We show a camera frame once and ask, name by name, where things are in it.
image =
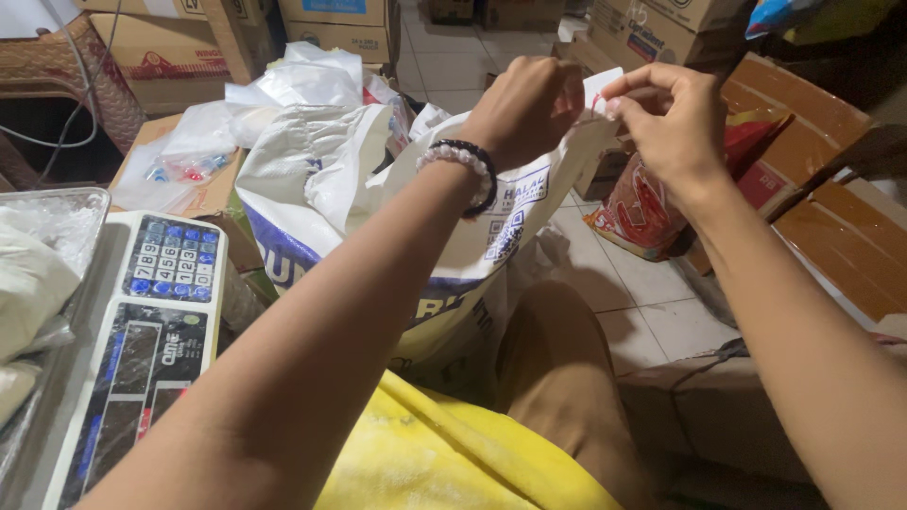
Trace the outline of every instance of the brown plastic stool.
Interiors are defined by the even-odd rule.
[[[66,28],[91,79],[101,64],[104,43],[86,13],[72,20]],[[62,31],[35,39],[0,40],[0,99],[69,97],[81,101],[84,88],[82,73]],[[99,127],[125,155],[147,118],[109,55],[94,82],[93,93]],[[87,101],[84,108],[89,109]],[[0,141],[0,145],[9,143]],[[36,177],[24,175],[21,163],[3,164],[9,163],[9,154],[2,159],[5,161],[0,162],[0,174],[17,189],[27,183],[34,184]]]

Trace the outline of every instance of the scale keypad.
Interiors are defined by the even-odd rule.
[[[123,282],[130,296],[209,303],[220,231],[146,214]]]

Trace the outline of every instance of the fingernail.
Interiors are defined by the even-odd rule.
[[[609,121],[618,120],[618,107],[620,106],[620,98],[614,97],[608,100],[605,103],[605,118]]]

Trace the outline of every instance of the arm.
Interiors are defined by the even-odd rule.
[[[621,97],[653,85],[673,97],[664,116]],[[717,83],[654,65],[602,95],[619,98],[609,102],[610,111],[703,240],[766,392],[825,498],[841,508],[903,507],[907,377],[731,181],[721,157]]]
[[[579,76],[553,59],[514,61],[460,138],[500,170],[534,160],[579,116]],[[426,166],[243,333],[79,507],[311,507],[478,185],[460,164]]]

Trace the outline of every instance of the hand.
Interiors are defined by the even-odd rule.
[[[475,105],[458,138],[485,149],[503,172],[557,148],[584,108],[578,65],[520,56]]]
[[[711,74],[650,64],[601,90],[606,114],[627,127],[646,168],[681,201],[729,179],[718,86]]]

